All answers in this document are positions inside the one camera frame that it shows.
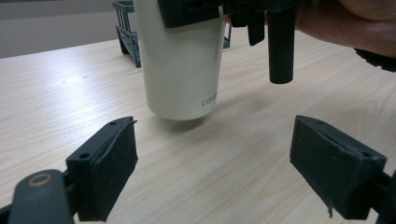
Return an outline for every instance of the finger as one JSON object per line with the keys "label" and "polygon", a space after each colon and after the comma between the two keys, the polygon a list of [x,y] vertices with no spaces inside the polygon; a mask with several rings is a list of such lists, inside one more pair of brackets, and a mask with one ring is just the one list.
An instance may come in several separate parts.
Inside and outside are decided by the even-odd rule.
{"label": "finger", "polygon": [[368,21],[338,1],[307,1],[296,13],[296,29],[338,45],[396,56],[396,21]]}
{"label": "finger", "polygon": [[396,0],[340,0],[340,3],[368,21],[396,21]]}

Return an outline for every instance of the wooden table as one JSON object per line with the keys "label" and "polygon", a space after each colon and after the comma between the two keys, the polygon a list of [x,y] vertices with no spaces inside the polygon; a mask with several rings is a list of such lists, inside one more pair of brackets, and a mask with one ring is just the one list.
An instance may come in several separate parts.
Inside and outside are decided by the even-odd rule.
{"label": "wooden table", "polygon": [[290,164],[294,118],[322,119],[357,138],[389,158],[392,175],[396,75],[301,33],[294,67],[290,84],[270,83],[266,42],[252,48],[247,30],[234,29],[215,111],[180,122],[149,111],[142,70],[118,40],[2,59],[0,206],[19,180],[64,170],[103,125],[132,115],[139,161],[108,223],[349,223],[330,219]]}

